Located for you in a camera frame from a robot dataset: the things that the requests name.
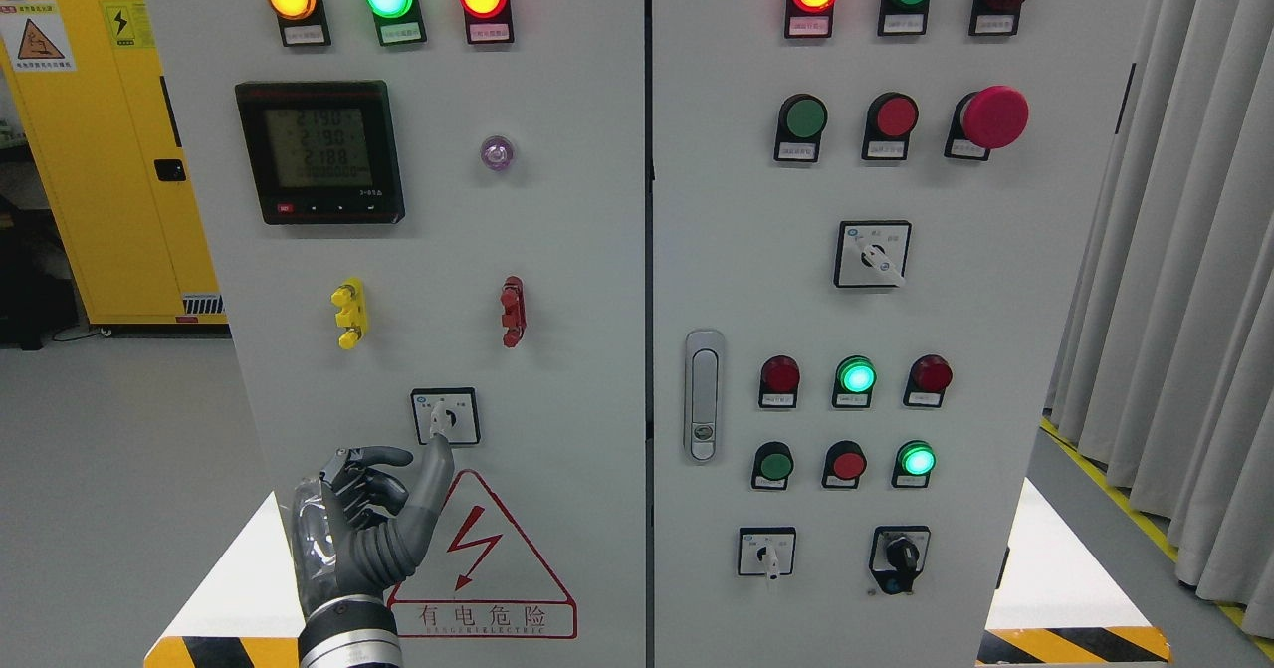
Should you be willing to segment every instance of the yellow terminal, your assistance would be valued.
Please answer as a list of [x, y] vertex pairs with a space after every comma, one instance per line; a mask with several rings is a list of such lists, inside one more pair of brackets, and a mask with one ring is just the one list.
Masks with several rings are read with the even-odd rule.
[[331, 303], [340, 307], [336, 312], [336, 326], [345, 328], [336, 344], [341, 349], [354, 349], [367, 335], [367, 303], [363, 280], [349, 278], [331, 293]]

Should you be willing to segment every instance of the cabinet door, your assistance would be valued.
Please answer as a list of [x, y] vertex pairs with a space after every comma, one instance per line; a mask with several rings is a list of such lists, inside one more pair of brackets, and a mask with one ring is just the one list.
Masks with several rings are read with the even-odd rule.
[[181, 152], [181, 134], [166, 102], [163, 65], [150, 33], [145, 1], [102, 0], [101, 8], [177, 286], [182, 294], [214, 293], [217, 275], [195, 205], [194, 184], [189, 177], [185, 181], [161, 180], [154, 166], [155, 161], [175, 161], [185, 171], [186, 159]]
[[[66, 27], [64, 54], [75, 70], [14, 70], [6, 50], [5, 74], [89, 319], [172, 321], [183, 312], [181, 293], [103, 19], [104, 0], [47, 1]], [[36, 24], [46, 18], [33, 15]]]

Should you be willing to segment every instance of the gray floor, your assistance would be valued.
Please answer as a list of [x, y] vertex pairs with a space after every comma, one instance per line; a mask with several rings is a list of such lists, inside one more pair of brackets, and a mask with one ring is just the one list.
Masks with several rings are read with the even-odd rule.
[[[5, 664], [138, 668], [265, 496], [224, 339], [0, 348]], [[1031, 478], [1182, 668], [1269, 662], [1041, 433]]]

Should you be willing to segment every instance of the lcd display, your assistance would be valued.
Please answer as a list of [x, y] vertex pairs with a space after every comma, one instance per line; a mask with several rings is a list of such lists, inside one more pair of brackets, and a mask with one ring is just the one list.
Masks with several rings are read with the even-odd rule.
[[367, 130], [358, 108], [268, 108], [279, 187], [371, 187]]

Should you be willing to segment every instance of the warning label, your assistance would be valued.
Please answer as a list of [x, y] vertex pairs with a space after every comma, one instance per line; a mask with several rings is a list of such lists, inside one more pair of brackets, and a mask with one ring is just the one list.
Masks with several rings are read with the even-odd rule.
[[0, 38], [13, 70], [75, 70], [55, 1], [0, 3]]
[[535, 544], [470, 469], [456, 476], [415, 576], [390, 594], [404, 639], [573, 639], [571, 597]]
[[115, 47], [155, 47], [145, 1], [102, 1], [106, 29]]

